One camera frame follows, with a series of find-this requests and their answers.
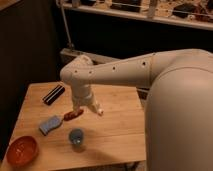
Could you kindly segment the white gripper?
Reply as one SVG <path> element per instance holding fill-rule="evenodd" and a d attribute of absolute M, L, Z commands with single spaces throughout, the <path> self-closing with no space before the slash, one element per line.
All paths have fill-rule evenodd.
<path fill-rule="evenodd" d="M 89 84 L 74 85 L 72 90 L 73 112 L 76 114 L 83 112 L 81 106 L 87 106 L 93 113 L 102 116 L 104 111 L 99 103 L 95 103 L 94 94 Z"/>

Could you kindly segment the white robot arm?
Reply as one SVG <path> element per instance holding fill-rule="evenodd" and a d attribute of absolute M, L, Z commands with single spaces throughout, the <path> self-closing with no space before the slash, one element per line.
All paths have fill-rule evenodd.
<path fill-rule="evenodd" d="M 213 53 L 183 49 L 95 65 L 80 55 L 60 71 L 73 108 L 100 114 L 93 84 L 147 88 L 148 171 L 213 171 Z"/>

